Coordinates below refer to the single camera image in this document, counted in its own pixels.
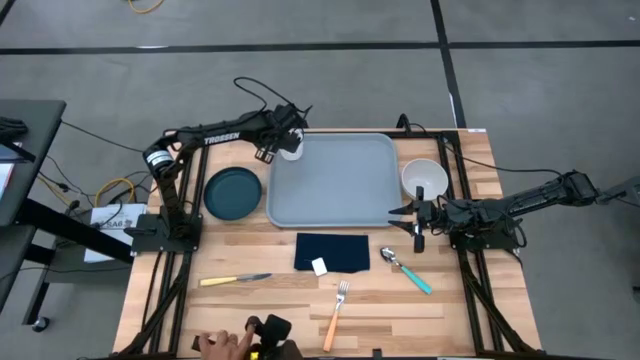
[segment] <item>human hand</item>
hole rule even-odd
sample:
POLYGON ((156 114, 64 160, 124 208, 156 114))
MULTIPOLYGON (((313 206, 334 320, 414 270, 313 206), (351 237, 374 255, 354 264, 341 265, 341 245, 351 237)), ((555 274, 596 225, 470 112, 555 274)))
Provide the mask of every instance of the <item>human hand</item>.
POLYGON ((255 328, 253 325, 247 327, 247 333, 238 343, 238 336, 236 334, 229 335, 226 331, 222 330, 218 332, 216 343, 214 345, 209 344, 209 333, 200 334, 198 343, 200 345, 200 354, 202 360, 244 360, 251 341, 253 340, 253 333, 255 328))

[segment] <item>spoon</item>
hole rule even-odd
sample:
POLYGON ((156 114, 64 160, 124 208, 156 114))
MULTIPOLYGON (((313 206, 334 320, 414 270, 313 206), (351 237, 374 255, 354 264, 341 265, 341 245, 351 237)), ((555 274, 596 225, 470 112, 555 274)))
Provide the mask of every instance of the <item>spoon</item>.
POLYGON ((427 295, 431 295, 431 286, 427 285, 427 283, 422 281, 422 279, 420 279, 418 275, 411 272, 411 270, 409 270, 406 266, 400 264, 396 259, 396 253, 394 253, 391 249, 389 249, 388 247, 380 249, 380 255, 382 255, 382 258, 386 262, 399 266, 400 269, 402 269, 402 271, 409 277, 409 279, 411 279, 411 281, 413 281, 413 283, 420 288, 420 290, 424 291, 427 295))

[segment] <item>knife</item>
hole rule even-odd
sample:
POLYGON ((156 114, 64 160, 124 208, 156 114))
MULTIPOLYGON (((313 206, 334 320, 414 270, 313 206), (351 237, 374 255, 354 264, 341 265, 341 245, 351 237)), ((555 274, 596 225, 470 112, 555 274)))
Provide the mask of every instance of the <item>knife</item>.
POLYGON ((269 276, 271 276, 271 273, 202 279, 200 280, 200 286, 214 286, 214 285, 220 285, 220 284, 227 284, 235 281, 247 282, 247 281, 262 280, 262 279, 268 278, 269 276))

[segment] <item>fork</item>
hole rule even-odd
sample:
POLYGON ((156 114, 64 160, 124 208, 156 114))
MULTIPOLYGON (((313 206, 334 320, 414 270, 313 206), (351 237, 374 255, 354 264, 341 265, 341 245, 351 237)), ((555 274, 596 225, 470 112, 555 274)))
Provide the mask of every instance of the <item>fork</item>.
POLYGON ((327 337, 324 339, 324 346, 322 350, 325 352, 331 351, 331 345, 333 344, 333 336, 336 333, 336 325, 338 324, 338 312, 340 312, 340 306, 344 303, 344 299, 349 291, 349 283, 342 280, 338 287, 338 294, 336 295, 336 309, 333 311, 333 317, 331 318, 331 324, 329 325, 329 331, 327 331, 327 337))

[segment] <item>teal spoon handle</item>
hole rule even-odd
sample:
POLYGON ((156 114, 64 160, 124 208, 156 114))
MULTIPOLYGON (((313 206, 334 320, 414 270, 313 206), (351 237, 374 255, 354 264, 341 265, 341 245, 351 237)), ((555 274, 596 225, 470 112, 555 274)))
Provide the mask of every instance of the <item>teal spoon handle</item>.
POLYGON ((409 279, 411 279, 414 284, 418 285, 420 290, 427 293, 427 295, 431 295, 431 286, 427 285, 426 282, 422 281, 422 279, 420 279, 418 275, 412 273, 411 270, 409 270, 406 266, 401 265, 400 268, 402 269, 402 271, 404 271, 405 274, 407 274, 409 279))

